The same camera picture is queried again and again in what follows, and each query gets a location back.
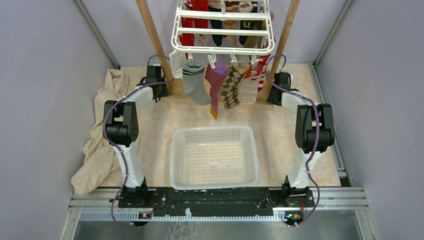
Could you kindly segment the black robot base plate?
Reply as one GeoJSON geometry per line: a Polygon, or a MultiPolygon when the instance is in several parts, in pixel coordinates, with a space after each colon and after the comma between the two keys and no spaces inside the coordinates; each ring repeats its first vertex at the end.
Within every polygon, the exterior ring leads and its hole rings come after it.
{"type": "Polygon", "coordinates": [[[288,194],[281,187],[237,187],[203,190],[177,190],[172,187],[147,188],[148,198],[117,198],[120,208],[152,208],[153,216],[194,217],[270,216],[274,208],[305,209],[315,205],[312,190],[288,194]]]}

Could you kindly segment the white perforated plastic basket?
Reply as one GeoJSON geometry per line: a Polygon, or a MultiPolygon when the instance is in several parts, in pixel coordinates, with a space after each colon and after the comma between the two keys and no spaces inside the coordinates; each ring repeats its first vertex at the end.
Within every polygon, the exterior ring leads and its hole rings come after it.
{"type": "Polygon", "coordinates": [[[169,178],[175,190],[255,186],[260,163],[253,130],[246,125],[179,129],[171,141],[169,178]]]}

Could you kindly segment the wooden hanger rack frame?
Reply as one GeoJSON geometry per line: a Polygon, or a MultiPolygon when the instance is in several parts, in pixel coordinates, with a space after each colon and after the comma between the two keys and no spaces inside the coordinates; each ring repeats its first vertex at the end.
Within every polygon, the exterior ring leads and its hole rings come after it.
{"type": "MultiPolygon", "coordinates": [[[[152,47],[156,54],[162,56],[159,58],[159,62],[160,62],[160,65],[163,67],[166,79],[169,81],[172,79],[171,67],[169,63],[167,62],[167,60],[165,59],[167,55],[164,53],[162,43],[159,38],[159,34],[157,32],[152,14],[150,12],[149,5],[146,0],[137,0],[136,4],[139,10],[139,13],[141,14],[141,17],[144,21],[144,25],[146,27],[149,38],[151,40],[152,47]]],[[[299,0],[292,0],[290,2],[290,5],[285,17],[284,25],[281,31],[281,35],[279,38],[279,42],[276,47],[275,58],[273,60],[272,67],[270,68],[270,71],[269,71],[270,77],[269,79],[266,79],[264,81],[263,90],[260,91],[257,96],[256,104],[261,105],[261,107],[264,109],[271,108],[271,104],[266,102],[268,94],[270,90],[272,89],[272,84],[270,82],[274,79],[274,73],[276,72],[279,66],[279,62],[281,59],[280,55],[283,53],[286,43],[288,41],[290,30],[292,28],[299,4],[300,4],[299,0]]],[[[170,96],[165,97],[163,99],[164,101],[167,100],[173,103],[178,102],[178,103],[185,103],[185,104],[193,103],[191,100],[183,97],[183,82],[181,79],[174,80],[173,82],[169,83],[167,87],[168,87],[170,96]]]]}

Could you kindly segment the white plastic clip hanger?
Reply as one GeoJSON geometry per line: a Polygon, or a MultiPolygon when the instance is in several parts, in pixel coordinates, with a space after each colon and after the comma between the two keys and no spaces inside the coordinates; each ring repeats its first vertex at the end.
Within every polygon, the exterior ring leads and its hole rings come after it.
{"type": "Polygon", "coordinates": [[[177,2],[175,20],[172,29],[171,45],[177,52],[187,53],[191,58],[193,54],[206,54],[210,63],[214,64],[216,55],[247,55],[256,58],[257,56],[265,56],[270,54],[275,47],[274,33],[272,29],[272,18],[268,0],[260,0],[263,6],[263,12],[249,13],[249,12],[225,12],[223,9],[220,11],[198,11],[186,10],[183,0],[177,2]],[[243,30],[243,29],[215,29],[215,28],[198,28],[198,27],[183,27],[183,18],[200,19],[200,20],[214,20],[214,21],[264,21],[264,30],[243,30]],[[263,37],[266,39],[267,47],[254,48],[254,47],[212,47],[212,46],[189,46],[183,45],[179,40],[182,34],[193,35],[222,35],[222,36],[254,36],[263,37]]]}

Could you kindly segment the maroon purple sock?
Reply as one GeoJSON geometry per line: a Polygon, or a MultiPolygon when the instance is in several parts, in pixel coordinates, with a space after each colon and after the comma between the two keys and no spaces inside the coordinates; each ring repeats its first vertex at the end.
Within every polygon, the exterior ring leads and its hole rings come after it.
{"type": "Polygon", "coordinates": [[[219,90],[222,86],[223,82],[225,81],[225,78],[227,76],[227,67],[222,62],[215,62],[214,64],[215,68],[212,68],[212,66],[209,64],[207,66],[206,72],[205,72],[205,79],[210,84],[209,89],[209,96],[211,100],[211,107],[210,107],[210,113],[214,117],[214,119],[218,118],[219,114],[219,90]]]}

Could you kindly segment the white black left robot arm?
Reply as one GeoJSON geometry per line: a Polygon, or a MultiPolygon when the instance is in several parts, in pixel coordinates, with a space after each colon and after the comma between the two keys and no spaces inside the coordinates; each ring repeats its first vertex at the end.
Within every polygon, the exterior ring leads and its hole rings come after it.
{"type": "Polygon", "coordinates": [[[129,199],[138,207],[149,203],[146,178],[137,155],[136,140],[139,137],[138,111],[146,104],[163,97],[167,92],[163,68],[156,65],[146,67],[146,76],[129,94],[104,104],[103,137],[112,145],[123,175],[119,199],[129,199]]]}

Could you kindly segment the brown argyle sock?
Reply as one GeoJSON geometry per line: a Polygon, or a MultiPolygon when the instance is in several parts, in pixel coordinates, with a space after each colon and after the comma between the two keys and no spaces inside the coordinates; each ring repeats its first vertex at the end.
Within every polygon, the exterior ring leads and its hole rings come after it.
{"type": "Polygon", "coordinates": [[[239,63],[237,66],[231,65],[227,69],[227,76],[219,89],[219,95],[226,110],[240,104],[239,84],[244,79],[247,70],[248,66],[245,63],[239,63]]]}

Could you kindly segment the grey striped sock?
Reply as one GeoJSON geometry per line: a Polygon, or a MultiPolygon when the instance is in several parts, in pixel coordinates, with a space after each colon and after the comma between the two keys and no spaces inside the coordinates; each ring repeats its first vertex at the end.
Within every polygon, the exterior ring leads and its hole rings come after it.
{"type": "Polygon", "coordinates": [[[194,61],[183,65],[183,89],[184,97],[190,98],[197,105],[208,105],[211,99],[204,87],[205,65],[201,62],[194,61]]]}

